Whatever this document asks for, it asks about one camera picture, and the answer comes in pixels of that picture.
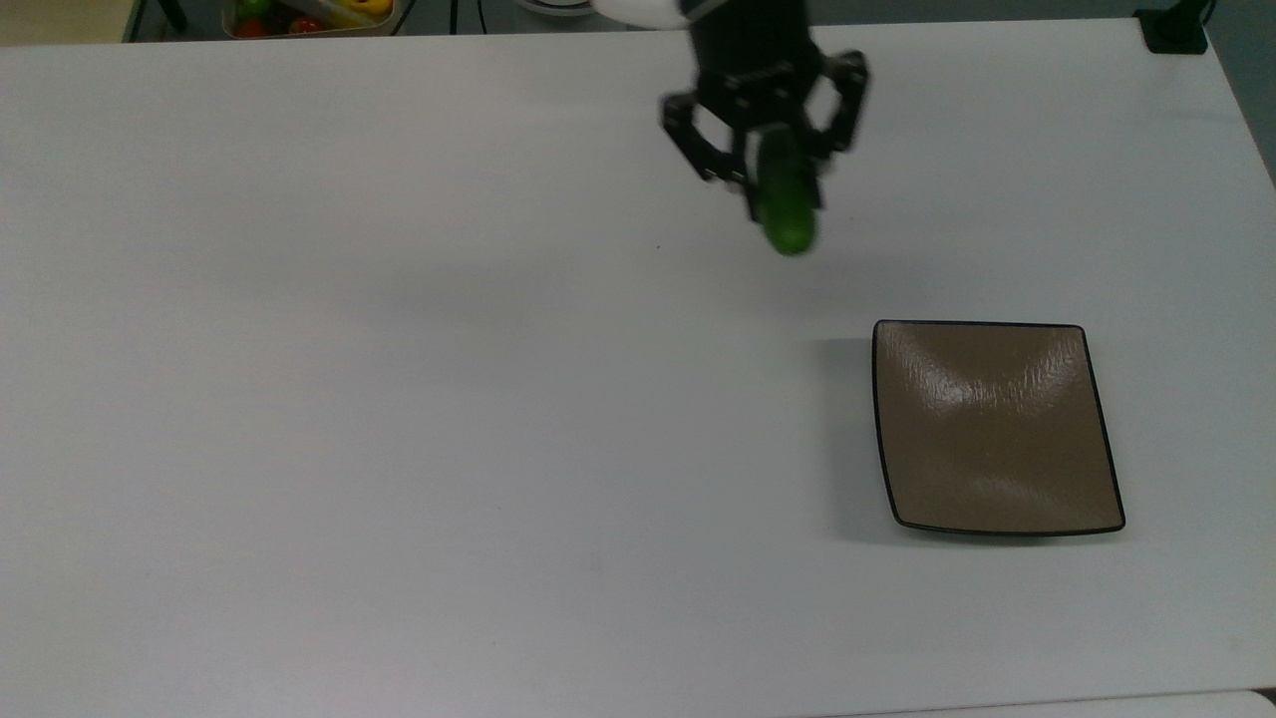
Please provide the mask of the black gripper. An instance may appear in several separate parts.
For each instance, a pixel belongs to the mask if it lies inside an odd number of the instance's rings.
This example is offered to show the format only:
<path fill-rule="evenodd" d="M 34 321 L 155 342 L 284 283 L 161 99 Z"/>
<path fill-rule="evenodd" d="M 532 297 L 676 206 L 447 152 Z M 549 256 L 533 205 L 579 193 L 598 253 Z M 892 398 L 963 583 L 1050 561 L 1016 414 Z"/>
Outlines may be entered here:
<path fill-rule="evenodd" d="M 689 1 L 688 33 L 697 62 L 694 92 L 664 94 L 660 124 L 702 181 L 723 182 L 755 217 L 755 189 L 746 167 L 746 135 L 769 126 L 798 131 L 798 189 L 805 210 L 820 210 L 820 173 L 833 156 L 851 150 L 870 85 L 861 51 L 826 55 L 812 40 L 805 1 Z M 824 126 L 806 99 L 817 82 L 835 93 Z M 730 128 L 729 150 L 697 126 L 706 108 Z"/>

